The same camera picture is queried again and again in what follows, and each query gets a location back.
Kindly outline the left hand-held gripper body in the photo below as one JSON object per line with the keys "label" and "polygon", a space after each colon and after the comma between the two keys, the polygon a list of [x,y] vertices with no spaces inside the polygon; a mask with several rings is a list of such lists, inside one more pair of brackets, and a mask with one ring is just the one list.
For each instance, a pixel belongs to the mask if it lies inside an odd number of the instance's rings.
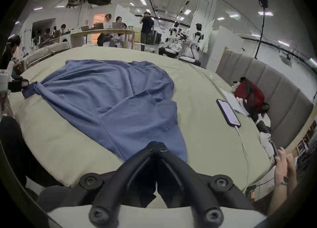
{"label": "left hand-held gripper body", "polygon": [[10,61],[6,70],[0,70],[0,96],[10,93],[9,83],[12,82],[14,62]]}

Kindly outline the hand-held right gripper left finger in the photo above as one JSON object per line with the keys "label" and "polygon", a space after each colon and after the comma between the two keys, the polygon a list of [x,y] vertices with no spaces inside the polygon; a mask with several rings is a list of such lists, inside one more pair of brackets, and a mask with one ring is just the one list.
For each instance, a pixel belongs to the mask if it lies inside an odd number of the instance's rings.
{"label": "hand-held right gripper left finger", "polygon": [[83,202],[91,200],[89,221],[94,226],[118,226],[120,205],[146,208],[155,198],[156,151],[152,141],[123,163],[116,171],[99,175],[86,174],[79,185],[86,190]]}

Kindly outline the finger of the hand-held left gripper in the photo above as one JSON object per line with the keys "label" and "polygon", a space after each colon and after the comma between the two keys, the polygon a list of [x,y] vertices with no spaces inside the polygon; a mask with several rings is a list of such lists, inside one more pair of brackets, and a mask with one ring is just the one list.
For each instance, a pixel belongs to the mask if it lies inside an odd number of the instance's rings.
{"label": "finger of the hand-held left gripper", "polygon": [[11,92],[21,92],[29,86],[29,81],[22,76],[11,76],[12,81],[9,82],[9,90]]}

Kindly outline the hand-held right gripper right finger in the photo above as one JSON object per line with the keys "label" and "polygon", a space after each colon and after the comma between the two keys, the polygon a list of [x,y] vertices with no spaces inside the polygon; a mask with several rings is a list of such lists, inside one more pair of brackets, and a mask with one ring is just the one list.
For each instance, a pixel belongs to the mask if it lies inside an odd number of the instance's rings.
{"label": "hand-held right gripper right finger", "polygon": [[220,207],[253,210],[252,204],[226,175],[196,173],[157,142],[157,191],[168,208],[190,206],[199,226],[221,226]]}

